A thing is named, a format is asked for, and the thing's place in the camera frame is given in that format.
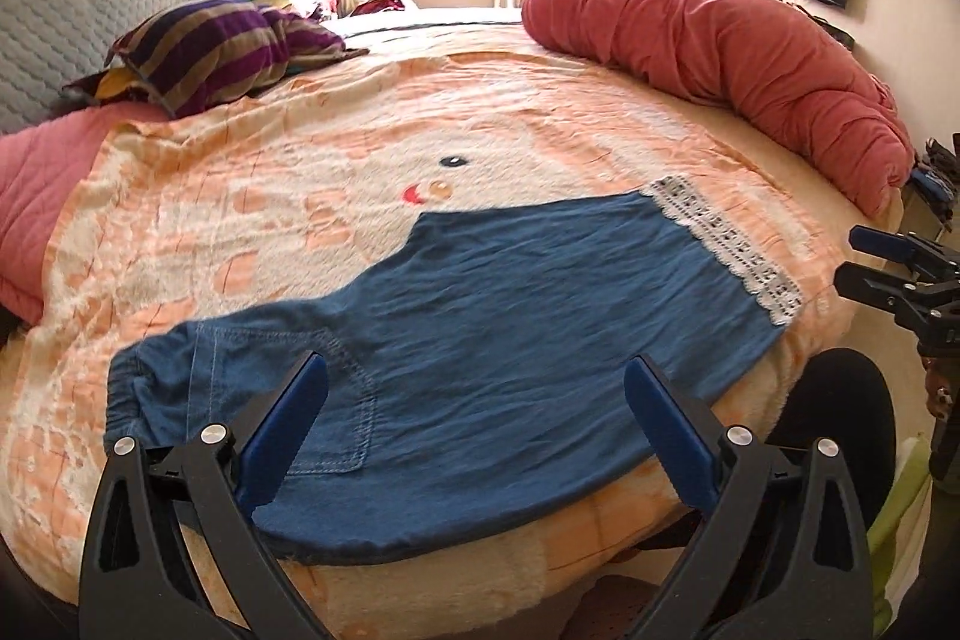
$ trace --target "striped pillow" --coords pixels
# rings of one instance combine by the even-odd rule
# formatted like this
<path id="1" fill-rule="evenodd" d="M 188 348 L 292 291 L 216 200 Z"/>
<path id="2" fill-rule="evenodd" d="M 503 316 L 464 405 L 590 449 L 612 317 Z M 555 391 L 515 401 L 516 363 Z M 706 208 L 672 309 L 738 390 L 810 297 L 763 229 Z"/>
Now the striped pillow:
<path id="1" fill-rule="evenodd" d="M 313 20 L 251 1 L 187 1 L 121 36 L 118 56 L 173 118 L 186 118 L 290 73 L 321 68 L 367 52 Z"/>

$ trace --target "blue gripper pad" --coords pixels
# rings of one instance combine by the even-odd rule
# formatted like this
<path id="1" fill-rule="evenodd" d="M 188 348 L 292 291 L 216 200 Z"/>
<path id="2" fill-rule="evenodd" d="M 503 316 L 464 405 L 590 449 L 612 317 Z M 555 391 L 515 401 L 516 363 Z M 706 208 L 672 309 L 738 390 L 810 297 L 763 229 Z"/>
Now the blue gripper pad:
<path id="1" fill-rule="evenodd" d="M 234 498 L 248 518 L 259 506 L 274 501 L 329 390 L 326 362 L 315 354 L 306 360 L 243 448 Z"/>
<path id="2" fill-rule="evenodd" d="M 894 263 L 908 263 L 913 259 L 915 248 L 904 237 L 887 234 L 868 226 L 853 226 L 850 230 L 850 247 L 877 258 Z"/>
<path id="3" fill-rule="evenodd" d="M 670 391 L 640 357 L 627 362 L 623 391 L 680 501 L 711 514 L 720 500 L 715 459 Z"/>

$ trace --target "lace trim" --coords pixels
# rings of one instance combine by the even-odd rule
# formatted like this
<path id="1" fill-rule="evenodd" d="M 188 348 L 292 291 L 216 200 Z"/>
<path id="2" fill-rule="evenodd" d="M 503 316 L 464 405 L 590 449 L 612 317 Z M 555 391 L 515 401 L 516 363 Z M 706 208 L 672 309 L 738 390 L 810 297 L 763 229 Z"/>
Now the lace trim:
<path id="1" fill-rule="evenodd" d="M 720 263 L 736 274 L 775 325 L 786 325 L 803 308 L 800 287 L 776 263 L 755 250 L 750 239 L 714 210 L 685 177 L 667 176 L 640 192 L 654 199 L 667 218 L 688 228 Z"/>

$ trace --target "quilted gray cushion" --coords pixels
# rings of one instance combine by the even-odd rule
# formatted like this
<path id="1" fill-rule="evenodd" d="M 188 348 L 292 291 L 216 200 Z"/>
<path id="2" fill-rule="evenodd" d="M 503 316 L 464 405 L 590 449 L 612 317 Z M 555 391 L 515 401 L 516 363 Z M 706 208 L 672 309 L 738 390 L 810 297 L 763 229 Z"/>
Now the quilted gray cushion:
<path id="1" fill-rule="evenodd" d="M 189 0 L 0 0 L 0 135 L 51 119 L 120 35 Z"/>

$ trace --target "metal screw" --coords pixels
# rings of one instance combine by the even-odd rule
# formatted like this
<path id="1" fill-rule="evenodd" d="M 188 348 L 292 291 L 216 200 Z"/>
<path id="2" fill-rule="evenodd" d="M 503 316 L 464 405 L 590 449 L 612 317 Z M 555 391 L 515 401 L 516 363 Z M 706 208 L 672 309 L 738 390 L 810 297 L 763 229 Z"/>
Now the metal screw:
<path id="1" fill-rule="evenodd" d="M 838 456 L 840 453 L 840 446 L 837 445 L 832 439 L 822 439 L 817 443 L 817 450 L 820 451 L 824 456 L 833 458 Z"/>
<path id="2" fill-rule="evenodd" d="M 743 426 L 731 426 L 727 432 L 727 439 L 733 442 L 734 445 L 740 445 L 742 447 L 753 442 L 754 436 L 750 429 L 746 429 Z"/>
<path id="3" fill-rule="evenodd" d="M 200 432 L 200 439 L 208 445 L 223 442 L 224 437 L 227 437 L 227 427 L 222 423 L 211 423 L 203 432 Z"/>
<path id="4" fill-rule="evenodd" d="M 133 448 L 136 448 L 136 439 L 133 437 L 120 437 L 113 444 L 113 453 L 116 453 L 117 456 L 126 456 L 127 453 L 133 451 Z"/>

